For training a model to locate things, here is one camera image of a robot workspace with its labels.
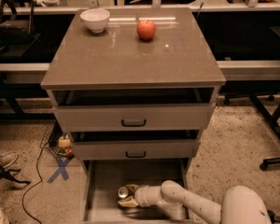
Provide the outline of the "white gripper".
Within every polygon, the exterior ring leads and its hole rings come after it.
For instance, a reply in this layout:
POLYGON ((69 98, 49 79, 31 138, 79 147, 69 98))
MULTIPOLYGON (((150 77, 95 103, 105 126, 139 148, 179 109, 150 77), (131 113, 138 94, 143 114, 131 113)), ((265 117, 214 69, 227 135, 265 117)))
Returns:
POLYGON ((119 200, 118 204, 126 208, 135 208, 138 205, 141 207, 149 207, 152 205, 158 205, 162 200, 161 187, 160 186, 139 186, 135 184, 128 184, 126 188, 134 196, 129 196, 123 200, 119 200))

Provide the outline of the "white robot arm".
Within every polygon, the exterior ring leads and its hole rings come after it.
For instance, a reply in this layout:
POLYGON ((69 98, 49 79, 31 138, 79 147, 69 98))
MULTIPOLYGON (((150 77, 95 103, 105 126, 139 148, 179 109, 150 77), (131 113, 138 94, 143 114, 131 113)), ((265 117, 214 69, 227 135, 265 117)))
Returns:
POLYGON ((158 206, 172 219, 179 219, 186 207, 207 224, 272 224, 264 201, 254 190, 244 186, 228 189, 221 204, 172 180, 160 186, 125 185, 118 189, 118 198, 118 204, 126 208, 158 206))

